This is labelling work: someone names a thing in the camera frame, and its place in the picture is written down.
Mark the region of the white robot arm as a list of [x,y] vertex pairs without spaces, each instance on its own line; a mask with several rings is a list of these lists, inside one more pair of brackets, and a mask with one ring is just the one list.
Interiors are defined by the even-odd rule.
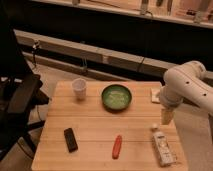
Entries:
[[165,85],[160,89],[159,100],[163,106],[161,123],[168,125],[174,109],[186,98],[213,116],[213,87],[206,84],[206,68],[199,61],[190,61],[168,69],[163,76]]

